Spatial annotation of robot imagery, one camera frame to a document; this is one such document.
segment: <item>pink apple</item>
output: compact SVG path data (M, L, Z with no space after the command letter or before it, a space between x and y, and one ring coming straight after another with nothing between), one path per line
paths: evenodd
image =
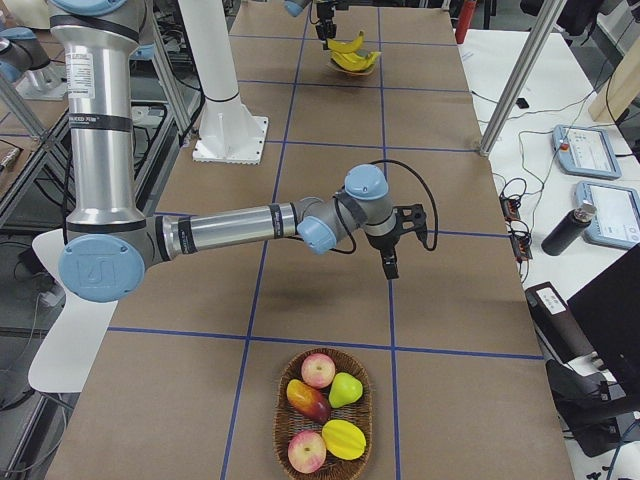
M336 375L336 364L324 353L312 353L302 362L302 380L313 388L331 385Z
M327 447L319 433L303 430L289 442L289 463L300 473L313 473L327 458Z

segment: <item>brown basket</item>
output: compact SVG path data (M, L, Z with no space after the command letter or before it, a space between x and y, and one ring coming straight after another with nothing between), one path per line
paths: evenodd
M287 401L287 384L294 378L302 380L302 375L300 374L302 362L312 353L328 355L336 364L336 373L347 372L362 382L362 397L355 403L332 410L331 419L348 420L358 426L367 439L367 447L364 454L355 460L342 460L327 451L327 459L324 465L313 473L305 474L296 471L289 463L287 456L289 442L295 434L302 430L314 430L320 433L322 426L305 418L289 405ZM327 397L329 390L330 387L323 389L322 394ZM352 480L357 478L364 470L371 452L372 406L371 384L369 383L367 372L351 355L331 348L316 348L301 353L291 360L280 380L278 405L276 406L276 417L273 425L273 441L276 455L289 477L294 480Z

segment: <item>device screen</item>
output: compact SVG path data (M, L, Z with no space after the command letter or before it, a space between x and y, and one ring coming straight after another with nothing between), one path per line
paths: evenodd
M571 128L565 130L576 166L590 170L611 172L611 162L602 141L602 134L594 130Z
M600 234L628 242L640 242L638 212L630 192L616 188L591 186Z

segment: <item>bunch of bananas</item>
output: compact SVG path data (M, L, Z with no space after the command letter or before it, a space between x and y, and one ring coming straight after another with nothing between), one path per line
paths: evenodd
M342 70L349 73L370 73L380 56L380 52L369 52L362 49L364 32L351 42L336 42L327 39L327 47L331 51L331 60Z

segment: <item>pear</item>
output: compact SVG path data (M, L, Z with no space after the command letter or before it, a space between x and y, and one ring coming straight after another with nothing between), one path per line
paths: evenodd
M337 373L331 384L329 404L332 408L340 408L357 402L362 396L362 382L347 372Z

